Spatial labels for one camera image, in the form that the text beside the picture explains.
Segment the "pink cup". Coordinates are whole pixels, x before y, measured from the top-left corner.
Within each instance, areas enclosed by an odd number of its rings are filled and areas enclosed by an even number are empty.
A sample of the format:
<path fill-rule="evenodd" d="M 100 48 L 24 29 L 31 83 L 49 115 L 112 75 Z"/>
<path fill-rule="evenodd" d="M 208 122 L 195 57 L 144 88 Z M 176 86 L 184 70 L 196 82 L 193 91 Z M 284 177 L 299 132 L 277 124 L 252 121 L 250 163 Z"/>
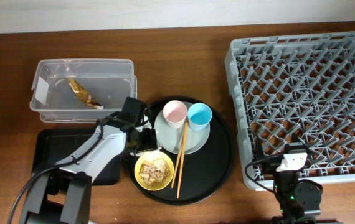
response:
<path fill-rule="evenodd" d="M 187 117 L 187 106 L 178 100 L 172 100 L 165 104 L 163 116 L 169 127 L 180 128 Z"/>

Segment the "wooden chopstick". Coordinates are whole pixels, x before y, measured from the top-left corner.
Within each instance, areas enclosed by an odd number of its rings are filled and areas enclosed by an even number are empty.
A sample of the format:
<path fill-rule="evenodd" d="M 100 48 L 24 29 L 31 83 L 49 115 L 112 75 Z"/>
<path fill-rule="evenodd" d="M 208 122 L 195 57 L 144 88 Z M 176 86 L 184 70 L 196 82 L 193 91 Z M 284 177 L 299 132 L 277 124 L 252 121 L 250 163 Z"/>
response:
<path fill-rule="evenodd" d="M 183 132 L 183 137 L 181 141 L 181 146 L 182 146 L 182 154 L 179 162 L 179 166 L 177 168 L 177 195 L 176 198 L 179 198 L 180 196 L 180 191 L 181 191 L 181 181 L 182 181 L 182 171 L 183 171 L 183 166 L 184 166 L 184 155 L 185 155 L 185 148 L 186 148 L 186 138 L 187 138 L 187 130 L 188 130 L 188 121 L 185 122 L 184 125 L 184 132 Z"/>
<path fill-rule="evenodd" d="M 179 166 L 181 154 L 182 154 L 182 146 L 179 148 L 179 152 L 178 152 L 177 159 L 176 159 L 176 164 L 174 166 L 174 174 L 173 174 L 173 178 L 172 178 L 172 182 L 171 182 L 171 188 L 174 187 L 174 183 L 175 183 L 177 172 L 178 172 L 178 166 Z"/>

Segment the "gold snack wrapper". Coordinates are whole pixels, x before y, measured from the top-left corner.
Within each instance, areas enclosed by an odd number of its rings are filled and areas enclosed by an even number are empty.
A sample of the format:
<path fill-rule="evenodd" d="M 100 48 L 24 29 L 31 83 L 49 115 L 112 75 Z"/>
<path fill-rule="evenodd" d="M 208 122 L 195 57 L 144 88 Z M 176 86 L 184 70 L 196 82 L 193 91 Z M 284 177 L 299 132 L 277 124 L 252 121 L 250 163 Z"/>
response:
<path fill-rule="evenodd" d="M 86 105 L 90 106 L 91 108 L 95 108 L 98 110 L 103 109 L 103 106 L 95 101 L 91 94 L 84 89 L 75 79 L 69 78 L 68 79 L 69 86 L 71 87 L 72 91 L 74 92 L 75 96 L 81 100 Z"/>

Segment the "yellow bowl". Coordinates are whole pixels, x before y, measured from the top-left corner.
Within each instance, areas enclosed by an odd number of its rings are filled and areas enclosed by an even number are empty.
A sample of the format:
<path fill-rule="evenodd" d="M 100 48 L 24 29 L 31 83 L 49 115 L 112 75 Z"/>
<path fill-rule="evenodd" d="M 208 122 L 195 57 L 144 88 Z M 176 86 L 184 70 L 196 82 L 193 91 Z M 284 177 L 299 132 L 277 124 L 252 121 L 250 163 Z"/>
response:
<path fill-rule="evenodd" d="M 161 185 L 156 186 L 156 187 L 151 187 L 146 185 L 141 177 L 139 176 L 139 171 L 140 171 L 140 167 L 143 163 L 143 161 L 153 161 L 155 159 L 164 159 L 171 171 L 171 174 L 169 176 L 169 178 L 167 180 L 165 180 Z M 157 190 L 161 190 L 163 188 L 165 188 L 171 181 L 172 181 L 172 177 L 174 174 L 174 165 L 172 160 L 169 158 L 169 156 L 163 152 L 160 151 L 154 151 L 154 152 L 146 152 L 144 153 L 142 156 L 140 156 L 138 158 L 138 160 L 136 161 L 135 164 L 135 168 L 134 168 L 134 175 L 135 175 L 135 179 L 137 181 L 137 183 L 139 183 L 140 186 L 142 186 L 144 189 L 146 190 L 150 190 L 150 191 L 157 191 Z"/>

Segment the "food scraps pile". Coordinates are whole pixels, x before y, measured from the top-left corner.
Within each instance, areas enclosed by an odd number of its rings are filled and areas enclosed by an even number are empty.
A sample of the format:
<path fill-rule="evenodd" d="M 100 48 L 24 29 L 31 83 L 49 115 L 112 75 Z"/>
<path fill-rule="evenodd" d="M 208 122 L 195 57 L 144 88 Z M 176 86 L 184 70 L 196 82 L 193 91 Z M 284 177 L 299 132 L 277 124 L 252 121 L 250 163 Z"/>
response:
<path fill-rule="evenodd" d="M 142 181 L 151 187 L 161 185 L 169 178 L 170 174 L 170 168 L 164 159 L 143 161 L 139 171 Z"/>

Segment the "blue cup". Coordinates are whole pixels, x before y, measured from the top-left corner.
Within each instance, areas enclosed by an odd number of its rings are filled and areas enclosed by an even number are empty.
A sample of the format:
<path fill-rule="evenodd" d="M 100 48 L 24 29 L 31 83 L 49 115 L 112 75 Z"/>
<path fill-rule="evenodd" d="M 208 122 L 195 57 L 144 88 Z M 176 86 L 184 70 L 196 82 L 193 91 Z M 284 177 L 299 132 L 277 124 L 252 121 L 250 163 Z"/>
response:
<path fill-rule="evenodd" d="M 212 110 L 205 103 L 194 103 L 187 112 L 189 125 L 192 130 L 200 131 L 206 128 L 212 119 Z"/>

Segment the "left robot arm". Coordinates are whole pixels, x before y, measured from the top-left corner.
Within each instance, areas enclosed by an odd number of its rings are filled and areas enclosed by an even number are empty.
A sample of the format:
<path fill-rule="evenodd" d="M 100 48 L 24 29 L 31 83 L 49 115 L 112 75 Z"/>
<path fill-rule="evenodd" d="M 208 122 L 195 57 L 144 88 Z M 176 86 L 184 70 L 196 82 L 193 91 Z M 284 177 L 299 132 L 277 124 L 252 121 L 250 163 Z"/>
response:
<path fill-rule="evenodd" d="M 121 111 L 97 120 L 92 136 L 76 151 L 32 175 L 7 221 L 23 198 L 20 223 L 89 223 L 92 183 L 110 161 L 157 148 L 149 106 L 127 97 Z"/>

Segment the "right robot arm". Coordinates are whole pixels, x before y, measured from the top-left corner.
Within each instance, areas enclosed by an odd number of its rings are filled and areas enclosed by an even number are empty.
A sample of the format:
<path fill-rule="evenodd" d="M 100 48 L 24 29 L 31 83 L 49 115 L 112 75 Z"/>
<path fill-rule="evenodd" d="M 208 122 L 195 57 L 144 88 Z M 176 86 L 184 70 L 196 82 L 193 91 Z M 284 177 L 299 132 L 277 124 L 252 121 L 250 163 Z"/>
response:
<path fill-rule="evenodd" d="M 280 216 L 272 218 L 272 223 L 317 222 L 323 187 L 312 180 L 298 178 L 309 154 L 309 148 L 302 142 L 286 144 L 283 154 L 278 157 L 280 163 L 272 168 L 273 193 L 281 211 Z"/>

